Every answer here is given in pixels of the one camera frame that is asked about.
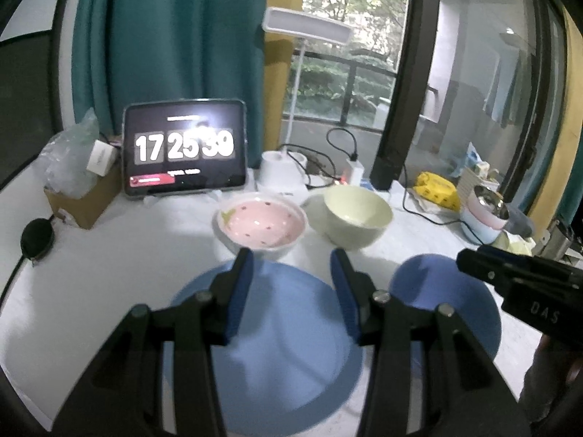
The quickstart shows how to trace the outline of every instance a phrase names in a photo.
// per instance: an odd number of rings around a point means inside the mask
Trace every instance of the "white box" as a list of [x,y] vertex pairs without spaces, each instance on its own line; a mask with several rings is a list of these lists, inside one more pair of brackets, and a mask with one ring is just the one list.
[[87,170],[104,177],[110,171],[117,159],[117,148],[97,139],[91,150]]

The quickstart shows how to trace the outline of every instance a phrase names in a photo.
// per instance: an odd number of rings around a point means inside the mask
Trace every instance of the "tree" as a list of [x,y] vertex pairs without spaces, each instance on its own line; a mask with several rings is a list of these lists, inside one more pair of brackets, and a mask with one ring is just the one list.
[[407,0],[304,0],[304,11],[342,21],[355,28],[360,47],[396,60]]

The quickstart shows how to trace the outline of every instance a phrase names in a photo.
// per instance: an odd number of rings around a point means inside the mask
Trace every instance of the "window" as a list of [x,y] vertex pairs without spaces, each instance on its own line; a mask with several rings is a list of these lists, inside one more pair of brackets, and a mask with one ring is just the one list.
[[[308,41],[296,118],[383,129],[399,62],[406,6],[407,0],[304,0],[304,11],[348,24],[354,36],[342,48]],[[292,100],[298,50],[291,64],[286,114]]]
[[[407,155],[410,179],[423,170],[451,177],[470,144],[500,182],[514,169],[536,117],[539,38],[549,20],[536,14],[537,2],[440,1],[429,77],[435,92],[428,92]],[[562,89],[551,96],[562,99]]]

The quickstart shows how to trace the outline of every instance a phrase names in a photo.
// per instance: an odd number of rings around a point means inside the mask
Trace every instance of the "blue bowl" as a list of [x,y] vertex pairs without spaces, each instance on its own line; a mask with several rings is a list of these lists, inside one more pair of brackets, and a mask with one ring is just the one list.
[[486,285],[461,273],[453,259],[442,255],[408,259],[395,271],[389,292],[406,305],[428,311],[449,303],[490,358],[498,353],[502,334],[498,306]]

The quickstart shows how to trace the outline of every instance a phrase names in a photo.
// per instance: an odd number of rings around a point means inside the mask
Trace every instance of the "tablet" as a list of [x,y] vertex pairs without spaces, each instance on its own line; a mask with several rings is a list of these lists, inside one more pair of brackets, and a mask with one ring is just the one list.
[[239,188],[246,167],[241,100],[140,103],[124,111],[122,178],[128,196]]

